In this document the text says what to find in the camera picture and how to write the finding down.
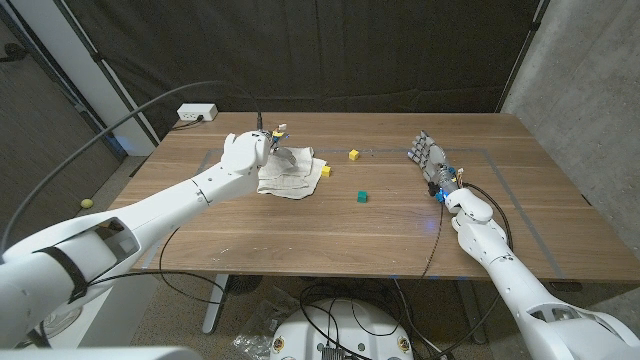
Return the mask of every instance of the wire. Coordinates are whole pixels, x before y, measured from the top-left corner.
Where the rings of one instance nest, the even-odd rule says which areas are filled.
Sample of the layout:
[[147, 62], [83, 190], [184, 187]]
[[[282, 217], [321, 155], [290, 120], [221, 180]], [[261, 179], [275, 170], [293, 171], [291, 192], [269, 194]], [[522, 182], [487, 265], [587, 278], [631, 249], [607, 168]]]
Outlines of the wire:
[[[47, 184], [49, 184], [51, 182], [51, 180], [53, 180], [54, 177], [56, 177], [62, 170], [64, 170], [64, 168], [66, 168], [78, 156], [82, 155], [85, 151], [87, 151], [87, 149], [89, 147], [91, 147], [91, 145], [93, 145], [96, 142], [98, 142], [103, 136], [111, 133], [111, 131], [113, 131], [118, 126], [124, 124], [131, 117], [135, 116], [139, 112], [142, 112], [142, 111], [146, 110], [150, 106], [154, 105], [158, 101], [160, 101], [160, 100], [162, 100], [162, 99], [164, 99], [164, 98], [166, 98], [168, 96], [171, 96], [171, 95], [173, 95], [175, 93], [179, 93], [181, 91], [184, 91], [184, 90], [190, 89], [190, 88], [194, 88], [194, 87], [221, 86], [221, 85], [228, 86], [228, 87], [233, 87], [235, 89], [238, 89], [241, 92], [243, 92], [244, 94], [248, 95], [253, 100], [253, 102], [255, 104], [255, 107], [256, 107], [256, 112], [258, 113], [258, 120], [257, 120], [258, 130], [262, 130], [262, 113], [260, 112], [260, 109], [258, 107], [258, 101], [256, 100], [256, 98], [253, 95], [251, 95], [251, 93], [249, 93], [247, 90], [241, 88], [238, 85], [235, 85], [233, 83], [230, 83], [230, 82], [227, 82], [227, 81], [223, 81], [223, 80], [211, 80], [211, 81], [201, 81], [201, 82], [191, 83], [191, 84], [187, 84], [187, 85], [183, 85], [183, 86], [177, 87], [177, 88], [175, 88], [173, 90], [169, 90], [169, 91], [165, 92], [164, 94], [162, 94], [162, 95], [160, 95], [160, 96], [158, 96], [158, 97], [146, 102], [145, 104], [139, 106], [138, 108], [134, 109], [133, 111], [131, 111], [130, 113], [128, 113], [124, 117], [120, 118], [118, 121], [116, 121], [112, 125], [108, 126], [104, 130], [102, 130], [100, 133], [98, 133], [96, 136], [94, 136], [91, 140], [87, 141], [87, 143], [85, 143], [82, 147], [80, 147], [78, 150], [76, 150], [73, 154], [69, 155], [69, 157], [67, 157], [62, 163], [60, 163], [55, 169], [53, 169], [47, 176], [45, 176], [33, 188], [33, 190], [31, 190], [31, 192], [25, 197], [25, 199], [22, 201], [22, 203], [20, 203], [20, 205], [18, 206], [16, 211], [11, 216], [11, 219], [7, 223], [7, 226], [4, 229], [4, 233], [2, 234], [2, 239], [0, 240], [0, 254], [4, 254], [4, 252], [6, 250], [6, 247], [7, 247], [7, 243], [9, 241], [9, 236], [11, 235], [11, 231], [15, 227], [15, 225], [18, 222], [18, 219], [20, 218], [20, 216], [22, 216], [22, 214], [24, 214], [24, 212], [27, 209], [27, 207], [31, 204], [33, 199], [42, 191], [42, 189]], [[0, 256], [0, 264], [4, 264], [4, 259], [2, 259], [1, 256]]]
[[[333, 309], [333, 304], [335, 304], [336, 300], [338, 300], [338, 298], [334, 297], [331, 301], [331, 305], [329, 305], [329, 318], [327, 319], [327, 336], [330, 336], [331, 334], [331, 318], [333, 318], [333, 316], [331, 315], [331, 309]], [[338, 323], [335, 321], [335, 318], [333, 318], [333, 322], [336, 325], [336, 342], [339, 344], [340, 338], [338, 337]]]
[[487, 200], [489, 200], [493, 204], [493, 206], [496, 207], [496, 209], [500, 213], [500, 216], [502, 217], [502, 221], [504, 221], [504, 227], [507, 233], [507, 246], [509, 246], [509, 249], [513, 251], [513, 238], [511, 237], [511, 226], [509, 226], [509, 220], [507, 220], [507, 215], [505, 215], [500, 205], [498, 205], [498, 202], [495, 201], [486, 191], [482, 190], [480, 187], [476, 185], [473, 185], [471, 183], [466, 183], [466, 182], [463, 182], [462, 185], [464, 185], [465, 187], [470, 187], [472, 189], [478, 190], [478, 192], [480, 192], [484, 197], [487, 198]]
[[103, 282], [107, 282], [107, 281], [111, 281], [111, 280], [116, 280], [116, 279], [122, 279], [125, 277], [130, 277], [130, 276], [141, 276], [141, 275], [160, 275], [160, 274], [166, 274], [166, 275], [185, 275], [185, 276], [191, 276], [191, 277], [195, 277], [198, 278], [200, 280], [204, 280], [210, 284], [212, 284], [213, 286], [217, 287], [218, 289], [222, 290], [222, 287], [220, 285], [218, 285], [215, 281], [211, 280], [211, 279], [207, 279], [204, 276], [198, 275], [198, 274], [194, 274], [194, 273], [190, 273], [190, 272], [186, 272], [186, 271], [179, 271], [179, 270], [162, 270], [162, 271], [140, 271], [140, 272], [131, 272], [131, 273], [126, 273], [126, 274], [120, 274], [120, 275], [114, 275], [114, 276], [109, 276], [106, 278], [102, 278], [100, 280], [95, 280], [89, 283], [88, 286], [93, 286], [93, 285], [98, 285], [100, 283]]
[[409, 313], [409, 306], [407, 305], [407, 300], [404, 298], [404, 293], [402, 292], [402, 289], [400, 288], [400, 284], [398, 284], [398, 280], [397, 279], [393, 279], [393, 282], [396, 284], [396, 287], [398, 288], [398, 292], [400, 293], [400, 298], [402, 299], [402, 303], [404, 304], [404, 309], [405, 309], [405, 312], [407, 314], [407, 318], [409, 319], [409, 324], [411, 325], [411, 328], [416, 332], [416, 334], [418, 334], [420, 339], [422, 339], [422, 341], [426, 345], [429, 345], [431, 348], [433, 348], [437, 352], [441, 352], [440, 349], [438, 349], [437, 346], [433, 345], [433, 343], [431, 341], [429, 341], [429, 339], [427, 339], [424, 335], [422, 335], [420, 330], [418, 330], [418, 328], [413, 324], [413, 321], [411, 320], [411, 314]]
[[191, 129], [192, 127], [195, 127], [197, 124], [201, 123], [202, 120], [204, 120], [204, 116], [200, 115], [200, 116], [198, 116], [198, 118], [196, 120], [194, 120], [192, 122], [186, 123], [184, 125], [172, 127], [170, 131], [179, 131], [179, 130]]
[[27, 333], [27, 337], [38, 348], [51, 348], [47, 334], [44, 332], [44, 321], [40, 322], [40, 332], [38, 333], [36, 329], [32, 329]]
[[[474, 184], [471, 184], [471, 183], [463, 182], [462, 184], [465, 187], [470, 187], [470, 188], [475, 189], [478, 192], [480, 192], [482, 195], [484, 195], [496, 207], [496, 209], [500, 213], [500, 216], [502, 216], [502, 220], [504, 221], [504, 225], [505, 225], [505, 228], [506, 228], [505, 231], [506, 231], [506, 236], [507, 236], [507, 245], [509, 246], [509, 249], [511, 249], [511, 251], [513, 251], [513, 238], [512, 238], [512, 235], [511, 235], [511, 227], [509, 226], [509, 220], [507, 219], [507, 215], [504, 213], [504, 211], [502, 210], [500, 205], [498, 205], [498, 202], [495, 201], [486, 191], [482, 190], [480, 187], [478, 187], [478, 186], [476, 186]], [[405, 304], [405, 309], [406, 309], [407, 303], [406, 303], [406, 301], [404, 299], [404, 293], [402, 292], [402, 289], [400, 288], [400, 285], [398, 284], [398, 281], [396, 279], [394, 279], [393, 281], [395, 282], [396, 287], [398, 288], [398, 291], [400, 293], [400, 297], [403, 299], [403, 302]], [[489, 306], [489, 309], [487, 309], [487, 312], [471, 328], [471, 330], [469, 330], [469, 332], [467, 332], [463, 337], [461, 337], [453, 345], [449, 346], [448, 348], [446, 348], [446, 349], [444, 349], [442, 351], [437, 350], [437, 348], [434, 346], [434, 349], [436, 349], [438, 351], [438, 353], [433, 355], [433, 356], [431, 356], [427, 360], [439, 360], [439, 359], [441, 359], [442, 356], [451, 353], [452, 350], [454, 350], [455, 348], [460, 346], [463, 342], [465, 342], [468, 338], [470, 338], [473, 335], [473, 333], [475, 333], [476, 330], [478, 330], [478, 328], [480, 328], [480, 326], [482, 326], [482, 324], [484, 324], [484, 322], [487, 320], [489, 315], [491, 315], [491, 312], [496, 307], [496, 305], [498, 304], [499, 300], [500, 300], [500, 293], [497, 293], [494, 296], [494, 298], [493, 298], [493, 300], [491, 302], [491, 305]], [[409, 317], [409, 319], [410, 319], [410, 324], [413, 327], [413, 323], [411, 322], [411, 317]], [[420, 338], [423, 341], [428, 341], [426, 338], [423, 338], [422, 334], [416, 328], [413, 328], [413, 329], [416, 331], [416, 333], [418, 333], [418, 335], [420, 336]]]
[[362, 359], [362, 360], [373, 360], [371, 358], [368, 358], [366, 356], [362, 356], [348, 348], [346, 348], [343, 345], [340, 345], [338, 342], [336, 342], [335, 340], [333, 340], [332, 338], [329, 337], [329, 335], [325, 334], [322, 330], [320, 330], [320, 328], [313, 322], [311, 321], [311, 318], [309, 318], [309, 314], [307, 314], [307, 311], [305, 310], [305, 305], [304, 305], [304, 293], [314, 287], [317, 287], [318, 285], [311, 285], [309, 287], [307, 287], [306, 289], [302, 290], [302, 293], [300, 293], [300, 311], [302, 312], [302, 315], [304, 315], [304, 317], [307, 319], [307, 321], [309, 322], [309, 324], [316, 329], [316, 331], [325, 339], [327, 339], [329, 342], [331, 342], [333, 345], [336, 346], [336, 348], [340, 348], [342, 350], [344, 350], [345, 352], [349, 353], [352, 357], [356, 357], [358, 359]]
[[318, 309], [318, 310], [322, 310], [325, 313], [327, 313], [327, 315], [329, 315], [329, 325], [327, 326], [327, 336], [329, 336], [329, 329], [331, 328], [331, 320], [333, 320], [333, 324], [336, 326], [336, 343], [340, 344], [340, 333], [338, 332], [338, 322], [336, 321], [336, 318], [333, 317], [333, 314], [331, 314], [331, 306], [333, 306], [333, 302], [331, 303], [331, 306], [329, 307], [329, 311], [321, 308], [320, 306], [316, 306], [313, 304], [309, 304], [307, 306], [311, 306], [312, 308]]
[[42, 340], [45, 343], [45, 347], [51, 347], [49, 343], [49, 339], [47, 338], [47, 333], [44, 331], [44, 320], [40, 321], [40, 336], [42, 336]]
[[396, 330], [398, 330], [398, 327], [400, 326], [400, 320], [402, 320], [402, 317], [400, 317], [398, 319], [398, 322], [396, 323], [396, 327], [394, 327], [391, 332], [386, 333], [386, 334], [375, 334], [375, 333], [372, 333], [371, 331], [365, 329], [364, 326], [362, 326], [362, 324], [360, 324], [360, 321], [358, 320], [358, 317], [356, 316], [356, 310], [353, 307], [353, 298], [351, 298], [351, 312], [353, 313], [353, 318], [356, 319], [356, 322], [358, 323], [358, 326], [360, 326], [360, 329], [364, 330], [367, 334], [372, 335], [372, 336], [390, 336], [390, 335], [393, 335], [396, 332]]
[[[171, 235], [169, 235], [169, 238], [167, 239], [167, 242], [164, 243], [164, 245], [162, 246], [162, 251], [160, 252], [160, 259], [158, 260], [158, 272], [160, 273], [160, 277], [162, 278], [162, 281], [164, 281], [165, 284], [167, 284], [168, 287], [172, 288], [174, 291], [188, 297], [189, 299], [192, 300], [196, 300], [196, 301], [200, 301], [203, 303], [207, 303], [207, 304], [216, 304], [216, 305], [220, 305], [223, 304], [224, 302], [215, 302], [215, 301], [210, 301], [210, 300], [205, 300], [205, 299], [200, 299], [199, 297], [193, 296], [191, 294], [188, 294], [180, 289], [178, 289], [177, 287], [173, 286], [173, 284], [171, 284], [169, 282], [169, 280], [167, 280], [167, 278], [164, 277], [165, 274], [168, 274], [169, 272], [165, 272], [164, 270], [162, 270], [162, 257], [164, 256], [164, 251], [167, 249], [167, 245], [169, 245], [169, 241], [171, 241], [171, 239], [173, 239], [173, 235], [175, 235], [178, 230], [180, 230], [180, 228], [175, 229]], [[218, 285], [216, 282], [213, 282], [218, 289], [220, 289], [222, 291], [222, 295], [225, 294], [224, 289], [222, 288], [222, 286]]]
[[444, 204], [440, 203], [440, 223], [438, 225], [438, 236], [436, 236], [436, 241], [433, 244], [433, 249], [431, 250], [431, 255], [429, 255], [429, 259], [427, 260], [427, 265], [424, 267], [424, 271], [420, 278], [418, 279], [418, 286], [420, 286], [420, 280], [424, 279], [424, 276], [427, 274], [429, 267], [431, 266], [431, 261], [433, 260], [433, 256], [436, 254], [436, 248], [438, 247], [438, 242], [440, 241], [440, 234], [442, 234], [442, 218], [444, 216]]

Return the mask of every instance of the black backdrop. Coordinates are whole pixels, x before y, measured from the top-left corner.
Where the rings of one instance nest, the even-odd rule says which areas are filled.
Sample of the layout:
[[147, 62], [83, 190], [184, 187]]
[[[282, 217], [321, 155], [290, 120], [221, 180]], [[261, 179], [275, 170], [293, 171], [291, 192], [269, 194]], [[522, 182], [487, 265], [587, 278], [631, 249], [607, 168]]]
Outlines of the black backdrop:
[[[262, 111], [493, 112], [538, 1], [66, 0], [138, 103], [228, 80]], [[163, 137], [194, 90], [145, 111]]]

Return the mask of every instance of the tennis ball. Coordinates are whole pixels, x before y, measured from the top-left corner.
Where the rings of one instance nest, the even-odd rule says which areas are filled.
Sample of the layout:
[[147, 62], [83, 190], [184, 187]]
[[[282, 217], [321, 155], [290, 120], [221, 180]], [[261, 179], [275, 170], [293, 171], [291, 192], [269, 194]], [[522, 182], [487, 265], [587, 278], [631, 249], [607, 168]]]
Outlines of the tennis ball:
[[93, 200], [91, 199], [84, 199], [80, 202], [80, 206], [82, 206], [85, 209], [88, 209], [90, 207], [93, 206]]

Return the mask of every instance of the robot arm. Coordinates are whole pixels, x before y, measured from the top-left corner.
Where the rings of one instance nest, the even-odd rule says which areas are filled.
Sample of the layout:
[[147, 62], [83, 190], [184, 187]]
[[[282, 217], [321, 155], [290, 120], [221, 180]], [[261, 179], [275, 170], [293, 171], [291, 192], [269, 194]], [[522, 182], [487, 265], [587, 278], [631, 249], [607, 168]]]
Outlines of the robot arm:
[[431, 192], [456, 214], [451, 224], [458, 244], [491, 277], [534, 359], [640, 358], [640, 341], [618, 319], [578, 308], [547, 291], [507, 246], [491, 206], [459, 186], [444, 151], [424, 131], [409, 157], [424, 170], [430, 190], [433, 184], [438, 187]]
[[113, 280], [87, 284], [128, 272], [209, 206], [255, 192], [272, 142], [262, 131], [230, 134], [221, 161], [199, 175], [135, 204], [53, 225], [8, 249], [0, 266], [0, 348], [15, 346], [52, 312], [68, 312], [111, 288]]

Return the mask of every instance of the table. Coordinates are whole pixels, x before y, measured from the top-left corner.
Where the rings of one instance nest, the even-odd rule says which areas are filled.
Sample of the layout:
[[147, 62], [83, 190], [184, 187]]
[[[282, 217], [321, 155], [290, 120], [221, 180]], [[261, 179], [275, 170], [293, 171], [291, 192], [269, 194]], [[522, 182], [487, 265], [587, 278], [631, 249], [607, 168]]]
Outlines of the table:
[[[515, 253], [542, 280], [640, 281], [640, 262], [519, 122], [508, 114], [265, 113], [288, 124], [283, 146], [315, 149], [332, 168], [303, 200], [251, 194], [210, 208], [167, 247], [163, 269], [224, 274], [419, 277], [440, 223], [420, 169], [407, 158], [425, 130], [464, 180], [505, 210]], [[125, 206], [219, 161], [224, 138], [255, 127], [254, 113], [220, 113], [172, 132], [112, 208]], [[360, 151], [351, 161], [348, 152]], [[369, 194], [358, 203], [357, 192]], [[444, 211], [427, 276], [487, 279], [457, 243]], [[496, 221], [501, 222], [495, 212]], [[137, 268], [156, 269], [156, 248]]]

